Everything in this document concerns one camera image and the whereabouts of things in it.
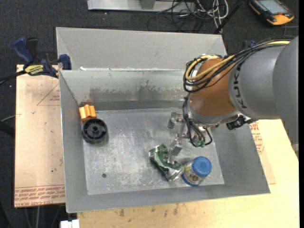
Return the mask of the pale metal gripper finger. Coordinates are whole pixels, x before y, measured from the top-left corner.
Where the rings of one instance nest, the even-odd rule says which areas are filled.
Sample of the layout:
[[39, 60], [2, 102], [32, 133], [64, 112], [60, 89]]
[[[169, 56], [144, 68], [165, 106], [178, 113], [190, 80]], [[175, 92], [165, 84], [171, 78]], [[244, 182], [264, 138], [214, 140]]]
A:
[[179, 153], [179, 145], [177, 143], [177, 140], [172, 141], [170, 144], [169, 150], [168, 150], [168, 159], [167, 163], [174, 163], [175, 157]]
[[174, 141], [171, 144], [171, 162], [174, 163], [175, 158], [178, 156], [180, 151], [182, 150], [183, 145], [182, 141]]

